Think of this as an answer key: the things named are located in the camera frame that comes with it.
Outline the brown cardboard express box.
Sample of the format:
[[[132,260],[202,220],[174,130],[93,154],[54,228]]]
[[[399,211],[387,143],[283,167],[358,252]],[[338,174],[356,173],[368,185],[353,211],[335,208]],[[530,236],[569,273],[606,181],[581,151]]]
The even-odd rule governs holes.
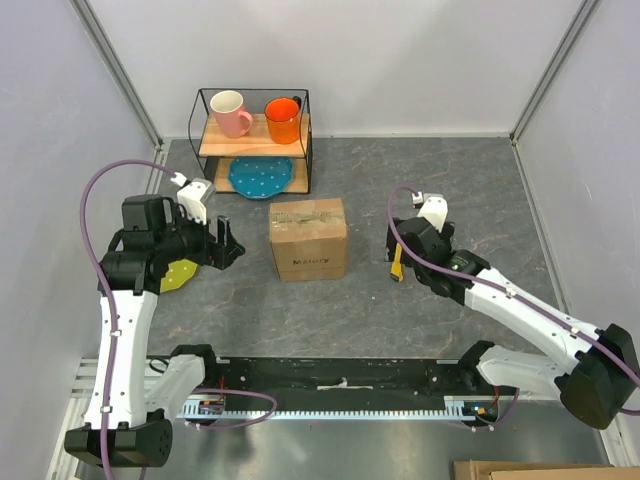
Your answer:
[[[269,241],[281,281],[343,278],[348,263],[348,227],[343,200],[271,204]]]

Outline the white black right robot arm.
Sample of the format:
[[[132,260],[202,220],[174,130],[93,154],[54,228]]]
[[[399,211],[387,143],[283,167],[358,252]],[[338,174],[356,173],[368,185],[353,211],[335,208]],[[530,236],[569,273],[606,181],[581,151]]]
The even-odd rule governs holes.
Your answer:
[[[458,381],[467,392],[491,384],[531,391],[560,401],[582,423],[604,430],[639,387],[632,336],[610,324],[577,320],[517,287],[487,261],[451,245],[454,226],[392,218],[388,257],[414,271],[435,295],[480,312],[539,349],[531,355],[491,341],[476,342],[461,358]]]

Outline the yellow utility knife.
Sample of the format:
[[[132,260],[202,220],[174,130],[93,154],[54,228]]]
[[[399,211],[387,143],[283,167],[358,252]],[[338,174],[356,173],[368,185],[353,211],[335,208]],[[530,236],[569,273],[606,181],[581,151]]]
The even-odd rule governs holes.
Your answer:
[[[401,283],[404,281],[403,265],[402,265],[402,247],[399,243],[396,244],[393,259],[391,263],[390,276],[395,282]]]

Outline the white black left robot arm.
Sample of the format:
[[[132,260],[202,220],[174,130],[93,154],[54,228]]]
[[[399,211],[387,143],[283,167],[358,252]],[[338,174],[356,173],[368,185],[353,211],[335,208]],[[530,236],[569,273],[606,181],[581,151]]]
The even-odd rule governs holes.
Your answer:
[[[123,226],[99,263],[102,333],[94,392],[83,426],[66,432],[64,448],[103,469],[166,464],[172,422],[195,390],[219,382],[213,348],[180,345],[151,389],[145,387],[147,346],[161,281],[173,262],[224,270],[245,252],[227,217],[200,222],[183,200],[126,198]]]

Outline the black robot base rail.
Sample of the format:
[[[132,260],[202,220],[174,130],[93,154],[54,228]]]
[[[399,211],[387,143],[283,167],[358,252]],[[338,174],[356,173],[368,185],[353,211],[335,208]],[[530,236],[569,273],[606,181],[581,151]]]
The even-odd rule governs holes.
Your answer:
[[[432,359],[220,357],[201,385],[267,394],[279,413],[312,415],[442,410],[447,397],[515,393],[455,360]]]

